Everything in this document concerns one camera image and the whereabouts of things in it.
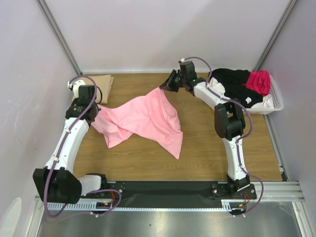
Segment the pink t shirt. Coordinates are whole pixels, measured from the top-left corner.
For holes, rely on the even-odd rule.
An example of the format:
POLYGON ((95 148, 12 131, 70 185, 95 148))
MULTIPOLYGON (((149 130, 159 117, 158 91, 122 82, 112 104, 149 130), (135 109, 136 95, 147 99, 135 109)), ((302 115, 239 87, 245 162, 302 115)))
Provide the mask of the pink t shirt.
POLYGON ((153 140, 176 159, 183 142, 177 110, 160 88, 138 96, 117 108, 99 106, 92 126, 104 135, 108 148, 127 140, 132 134, 153 140))

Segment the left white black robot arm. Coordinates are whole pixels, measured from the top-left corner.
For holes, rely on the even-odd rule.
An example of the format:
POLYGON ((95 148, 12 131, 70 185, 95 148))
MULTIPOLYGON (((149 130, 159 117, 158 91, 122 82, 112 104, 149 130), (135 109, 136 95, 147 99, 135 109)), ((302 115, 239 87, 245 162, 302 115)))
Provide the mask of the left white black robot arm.
POLYGON ((47 203, 76 204, 89 193, 102 198, 109 191, 104 174, 89 173, 81 178, 73 174, 81 142, 100 109, 95 102, 97 87, 79 80, 70 89, 75 97, 66 111, 60 140, 44 168, 37 168, 33 173, 39 196, 47 203))

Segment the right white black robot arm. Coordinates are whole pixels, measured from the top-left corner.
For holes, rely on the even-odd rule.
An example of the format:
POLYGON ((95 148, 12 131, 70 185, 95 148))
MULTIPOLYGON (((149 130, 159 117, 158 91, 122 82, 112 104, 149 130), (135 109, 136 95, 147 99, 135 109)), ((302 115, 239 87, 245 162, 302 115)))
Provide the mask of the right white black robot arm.
POLYGON ((179 66, 180 69, 173 70, 160 89, 178 92, 180 88, 184 88, 213 109, 215 131, 224 143, 228 161, 226 190, 220 191, 220 188, 215 186, 212 188, 213 195, 231 196, 236 199, 257 198, 243 157, 243 105, 237 99, 226 99, 213 91, 203 78, 197 76, 192 61, 182 59, 179 66))

